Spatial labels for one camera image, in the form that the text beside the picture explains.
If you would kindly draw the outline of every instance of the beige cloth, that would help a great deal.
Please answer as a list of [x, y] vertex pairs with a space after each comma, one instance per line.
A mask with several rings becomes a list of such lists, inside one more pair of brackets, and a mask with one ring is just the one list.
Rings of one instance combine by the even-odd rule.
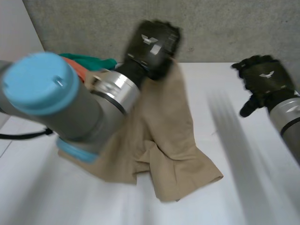
[[59, 155], [108, 181], [136, 184], [149, 171], [161, 201], [174, 201], [223, 177], [197, 147], [182, 72], [175, 64], [159, 82], [148, 79], [124, 124], [93, 164]]

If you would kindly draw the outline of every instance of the gray wall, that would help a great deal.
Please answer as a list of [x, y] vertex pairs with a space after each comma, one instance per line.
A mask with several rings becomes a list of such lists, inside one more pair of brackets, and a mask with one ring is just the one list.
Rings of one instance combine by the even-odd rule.
[[23, 0], [46, 50], [121, 60], [142, 19], [183, 28], [181, 62], [273, 54], [300, 63], [300, 0]]

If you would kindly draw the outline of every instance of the silver metal cylinder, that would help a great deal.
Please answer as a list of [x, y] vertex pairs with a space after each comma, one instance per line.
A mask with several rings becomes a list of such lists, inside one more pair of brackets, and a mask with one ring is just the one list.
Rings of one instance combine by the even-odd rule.
[[123, 74], [116, 71], [104, 73], [104, 76], [94, 86], [94, 92], [102, 93], [111, 103], [117, 103], [128, 113], [139, 97], [138, 87]]
[[300, 117], [300, 98], [298, 97], [279, 103], [270, 112], [270, 119], [280, 133], [286, 124], [298, 117]]

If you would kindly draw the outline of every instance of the orange cloth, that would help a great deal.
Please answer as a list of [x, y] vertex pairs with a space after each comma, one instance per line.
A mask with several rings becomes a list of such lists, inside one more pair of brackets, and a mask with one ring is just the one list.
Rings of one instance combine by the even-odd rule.
[[78, 64], [74, 60], [62, 57], [77, 73], [80, 80], [84, 83], [85, 79], [85, 73], [88, 71], [86, 68], [84, 68], [82, 65]]

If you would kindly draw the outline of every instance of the green cloth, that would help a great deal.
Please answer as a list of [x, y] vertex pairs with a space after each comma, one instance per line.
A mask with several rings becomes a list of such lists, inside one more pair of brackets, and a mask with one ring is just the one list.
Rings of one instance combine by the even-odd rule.
[[88, 55], [62, 53], [60, 54], [60, 56], [74, 60], [75, 62], [77, 62], [78, 64], [82, 65], [90, 71], [98, 71], [103, 68], [114, 69], [117, 64], [116, 60], [114, 59], [101, 60], [99, 58], [91, 57]]

